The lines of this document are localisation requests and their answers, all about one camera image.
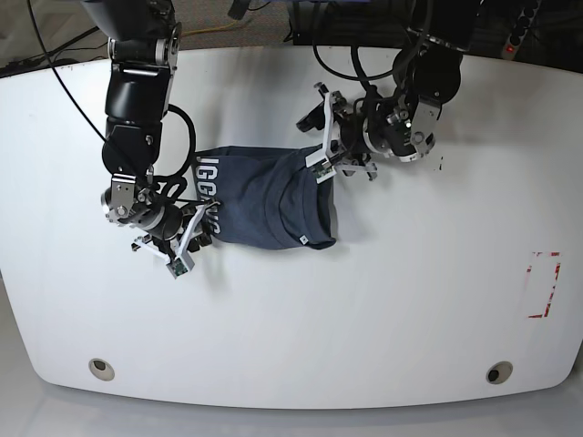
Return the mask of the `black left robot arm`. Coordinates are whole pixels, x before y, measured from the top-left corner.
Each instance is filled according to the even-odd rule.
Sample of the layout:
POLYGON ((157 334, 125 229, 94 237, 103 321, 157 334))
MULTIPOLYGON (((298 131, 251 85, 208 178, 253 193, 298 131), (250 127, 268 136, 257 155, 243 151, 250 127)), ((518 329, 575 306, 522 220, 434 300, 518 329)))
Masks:
POLYGON ((357 82, 362 97, 348 102, 323 82, 315 84, 321 104, 301 118, 302 132, 322 131, 322 143, 305 159, 305 166, 323 184, 338 172, 347 176, 362 171, 375 179, 373 156, 410 163, 425 158, 435 145, 435 127, 443 107, 461 86, 461 62, 467 52, 477 1, 416 1, 404 29, 405 45, 390 70, 368 75, 350 46, 352 75, 338 72, 315 59, 340 79, 357 82))

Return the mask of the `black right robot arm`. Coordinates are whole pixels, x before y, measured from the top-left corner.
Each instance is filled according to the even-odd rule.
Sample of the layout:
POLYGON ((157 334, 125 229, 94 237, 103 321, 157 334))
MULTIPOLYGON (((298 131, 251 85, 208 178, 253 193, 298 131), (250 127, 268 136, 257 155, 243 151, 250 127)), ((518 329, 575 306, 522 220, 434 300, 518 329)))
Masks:
POLYGON ((210 201, 178 207, 185 174, 196 149, 189 116, 170 104, 177 70, 181 24, 170 1, 85 1, 82 6, 107 36, 111 61, 102 160, 111 175, 102 205, 109 222, 145 231, 133 249, 148 249, 167 266, 184 263, 197 247, 195 229, 210 201), (181 117, 189 131, 188 153, 179 170, 157 176, 162 120, 181 117))

